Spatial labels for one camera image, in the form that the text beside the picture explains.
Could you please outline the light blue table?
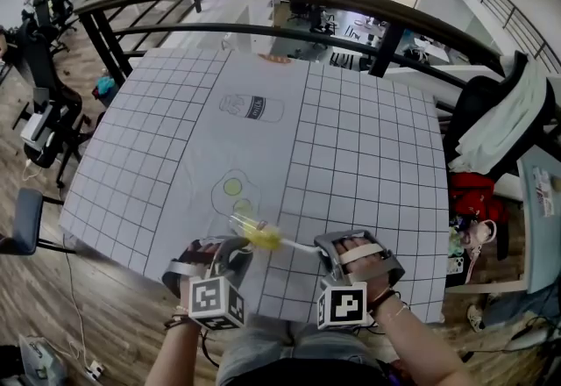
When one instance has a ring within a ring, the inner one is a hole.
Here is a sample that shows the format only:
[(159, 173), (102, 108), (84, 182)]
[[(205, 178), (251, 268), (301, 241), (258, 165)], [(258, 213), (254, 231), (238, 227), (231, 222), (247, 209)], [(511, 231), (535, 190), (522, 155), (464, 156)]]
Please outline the light blue table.
[(534, 169), (561, 178), (561, 161), (533, 146), (518, 161), (518, 175), (505, 174), (495, 184), (495, 195), (523, 204), (525, 225), (524, 273), (521, 279), (497, 283), (467, 283), (448, 287), (454, 294), (534, 293), (552, 285), (561, 273), (561, 192), (552, 193), (553, 214), (544, 214), (538, 200)]

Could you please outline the person's left forearm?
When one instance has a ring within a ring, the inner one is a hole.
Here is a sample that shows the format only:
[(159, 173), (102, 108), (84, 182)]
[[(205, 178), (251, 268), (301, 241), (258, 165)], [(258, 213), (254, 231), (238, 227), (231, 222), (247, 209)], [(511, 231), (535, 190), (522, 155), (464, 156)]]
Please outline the person's left forearm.
[(201, 327), (194, 321), (166, 331), (145, 386), (193, 386)]

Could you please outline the yellow sponge brush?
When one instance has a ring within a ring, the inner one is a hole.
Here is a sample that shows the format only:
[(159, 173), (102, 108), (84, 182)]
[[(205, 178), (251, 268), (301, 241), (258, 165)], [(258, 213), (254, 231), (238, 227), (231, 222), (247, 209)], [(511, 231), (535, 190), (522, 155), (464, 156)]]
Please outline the yellow sponge brush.
[(278, 250), (280, 247), (292, 247), (304, 253), (314, 254), (320, 251), (319, 247), (307, 246), (288, 239), (277, 227), (271, 225), (244, 227), (244, 237), (254, 246), (270, 251)]

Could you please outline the person's left hand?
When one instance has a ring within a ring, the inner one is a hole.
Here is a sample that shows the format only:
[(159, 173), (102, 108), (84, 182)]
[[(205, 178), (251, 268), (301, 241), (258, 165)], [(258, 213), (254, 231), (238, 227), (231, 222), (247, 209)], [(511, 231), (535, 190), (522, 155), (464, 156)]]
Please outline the person's left hand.
[(178, 261), (181, 275), (205, 277), (221, 273), (225, 269), (224, 243), (224, 240), (214, 240), (205, 244), (199, 240), (194, 241)]

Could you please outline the clear plastic storage bin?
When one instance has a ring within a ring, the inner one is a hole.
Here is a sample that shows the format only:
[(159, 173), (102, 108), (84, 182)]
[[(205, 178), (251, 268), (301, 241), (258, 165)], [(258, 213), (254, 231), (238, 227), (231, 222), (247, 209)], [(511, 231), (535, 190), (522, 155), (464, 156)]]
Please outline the clear plastic storage bin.
[(56, 351), (40, 337), (18, 336), (25, 386), (65, 386), (67, 369)]

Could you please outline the white printed packet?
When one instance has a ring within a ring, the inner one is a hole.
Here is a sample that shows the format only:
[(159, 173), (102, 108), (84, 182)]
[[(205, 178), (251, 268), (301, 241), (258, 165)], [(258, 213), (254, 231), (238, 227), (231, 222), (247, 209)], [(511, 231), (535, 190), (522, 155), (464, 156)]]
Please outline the white printed packet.
[(554, 189), (552, 183), (552, 176), (544, 168), (533, 167), (532, 169), (536, 198), (542, 216), (545, 218), (552, 217), (555, 215), (555, 204), (554, 204)]

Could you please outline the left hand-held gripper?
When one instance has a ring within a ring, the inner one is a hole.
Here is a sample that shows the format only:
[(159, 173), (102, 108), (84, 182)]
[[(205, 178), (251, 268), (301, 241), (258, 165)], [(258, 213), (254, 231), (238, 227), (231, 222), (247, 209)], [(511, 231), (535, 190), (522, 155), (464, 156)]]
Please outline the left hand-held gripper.
[(252, 263), (249, 239), (225, 237), (217, 250), (217, 275), (203, 265), (171, 261), (162, 282), (178, 297), (179, 310), (209, 331), (245, 325), (245, 300), (227, 277), (244, 277)]

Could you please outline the person's right forearm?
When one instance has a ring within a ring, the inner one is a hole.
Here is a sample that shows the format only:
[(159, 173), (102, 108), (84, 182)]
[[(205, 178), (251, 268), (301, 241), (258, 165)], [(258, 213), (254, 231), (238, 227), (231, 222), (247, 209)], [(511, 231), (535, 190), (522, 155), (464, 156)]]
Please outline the person's right forearm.
[(398, 297), (382, 304), (373, 319), (417, 386), (476, 386), (452, 347)]

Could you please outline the red bag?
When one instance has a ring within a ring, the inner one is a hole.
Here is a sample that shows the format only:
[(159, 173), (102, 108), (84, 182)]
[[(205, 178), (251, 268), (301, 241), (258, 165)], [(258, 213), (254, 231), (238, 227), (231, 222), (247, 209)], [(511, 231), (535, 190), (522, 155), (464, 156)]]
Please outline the red bag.
[(450, 214), (477, 220), (492, 220), (497, 225), (508, 222), (508, 210), (494, 196), (494, 181), (475, 173), (452, 173), (449, 177)]

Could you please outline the person's blue jeans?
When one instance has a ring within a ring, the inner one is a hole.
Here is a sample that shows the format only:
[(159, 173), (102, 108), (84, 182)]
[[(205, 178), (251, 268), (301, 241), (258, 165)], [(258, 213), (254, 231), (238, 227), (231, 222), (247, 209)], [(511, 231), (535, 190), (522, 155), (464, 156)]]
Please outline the person's blue jeans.
[(382, 371), (368, 347), (350, 331), (320, 331), (313, 325), (252, 316), (225, 346), (216, 385), (283, 359), (353, 361)]

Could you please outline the pale green towel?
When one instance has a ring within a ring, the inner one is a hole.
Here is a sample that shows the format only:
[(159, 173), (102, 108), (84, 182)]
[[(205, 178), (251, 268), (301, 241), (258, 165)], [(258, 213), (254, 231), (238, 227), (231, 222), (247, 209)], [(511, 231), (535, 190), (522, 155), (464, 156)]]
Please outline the pale green towel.
[(500, 177), (551, 116), (552, 90), (538, 62), (520, 52), (502, 60), (512, 67), (503, 81), (476, 76), (460, 94), (444, 137), (451, 172)]

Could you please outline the teal bag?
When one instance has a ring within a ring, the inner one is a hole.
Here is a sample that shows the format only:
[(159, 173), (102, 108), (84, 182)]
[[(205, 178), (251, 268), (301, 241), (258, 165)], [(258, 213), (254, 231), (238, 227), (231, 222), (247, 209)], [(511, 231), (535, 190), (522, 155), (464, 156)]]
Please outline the teal bag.
[(115, 80), (109, 75), (103, 75), (97, 80), (96, 86), (92, 90), (92, 96), (105, 108), (109, 108), (118, 90), (119, 87)]

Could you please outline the clear drinking glass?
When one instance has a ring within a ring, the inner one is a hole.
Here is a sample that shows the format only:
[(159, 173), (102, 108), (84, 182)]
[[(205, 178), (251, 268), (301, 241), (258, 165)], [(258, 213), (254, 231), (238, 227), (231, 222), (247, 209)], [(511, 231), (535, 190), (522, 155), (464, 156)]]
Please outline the clear drinking glass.
[(237, 236), (248, 239), (253, 245), (264, 246), (269, 241), (267, 222), (262, 219), (236, 211), (230, 216), (229, 225)]

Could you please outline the white box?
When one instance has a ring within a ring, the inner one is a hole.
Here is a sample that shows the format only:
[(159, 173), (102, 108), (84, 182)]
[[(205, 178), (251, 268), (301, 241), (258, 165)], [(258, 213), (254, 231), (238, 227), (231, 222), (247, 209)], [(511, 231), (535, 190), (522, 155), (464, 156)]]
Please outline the white box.
[(36, 151), (49, 147), (53, 140), (54, 132), (46, 125), (52, 111), (53, 106), (49, 104), (42, 113), (33, 113), (20, 133), (24, 143)]

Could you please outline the green and yellow bottle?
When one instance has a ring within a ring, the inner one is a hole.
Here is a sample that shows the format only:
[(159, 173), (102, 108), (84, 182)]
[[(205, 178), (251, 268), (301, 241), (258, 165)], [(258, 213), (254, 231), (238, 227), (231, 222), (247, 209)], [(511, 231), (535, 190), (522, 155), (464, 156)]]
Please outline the green and yellow bottle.
[(463, 255), (465, 251), (463, 246), (463, 236), (464, 233), (459, 231), (457, 227), (451, 226), (449, 228), (449, 257), (459, 257)]

